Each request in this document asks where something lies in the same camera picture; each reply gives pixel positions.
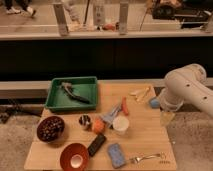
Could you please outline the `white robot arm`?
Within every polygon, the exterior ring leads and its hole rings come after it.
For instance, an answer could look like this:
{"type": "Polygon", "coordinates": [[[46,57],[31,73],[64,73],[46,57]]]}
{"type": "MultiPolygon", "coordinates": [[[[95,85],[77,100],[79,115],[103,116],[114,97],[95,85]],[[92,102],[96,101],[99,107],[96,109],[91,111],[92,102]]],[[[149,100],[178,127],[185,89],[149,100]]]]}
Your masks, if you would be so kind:
{"type": "Polygon", "coordinates": [[[157,96],[162,126],[172,121],[185,101],[213,118],[213,90],[203,84],[206,78],[206,70],[199,64],[189,64],[165,75],[165,87],[157,96]]]}

